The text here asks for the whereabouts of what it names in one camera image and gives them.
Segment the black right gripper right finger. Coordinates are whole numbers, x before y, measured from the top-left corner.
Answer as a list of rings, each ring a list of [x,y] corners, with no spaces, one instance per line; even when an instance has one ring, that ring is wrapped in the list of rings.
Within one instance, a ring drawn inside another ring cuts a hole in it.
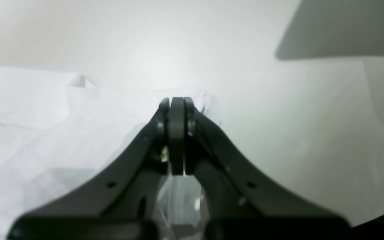
[[[207,195],[206,240],[351,240],[343,217],[258,170],[227,135],[178,98],[178,174],[195,176]]]

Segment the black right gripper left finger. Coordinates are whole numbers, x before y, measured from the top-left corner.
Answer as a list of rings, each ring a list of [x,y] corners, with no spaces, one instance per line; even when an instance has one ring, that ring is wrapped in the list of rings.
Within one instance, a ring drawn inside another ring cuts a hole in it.
[[[90,181],[19,217],[8,240],[158,240],[151,219],[158,185],[168,170],[169,119],[179,98],[165,98],[129,146]]]

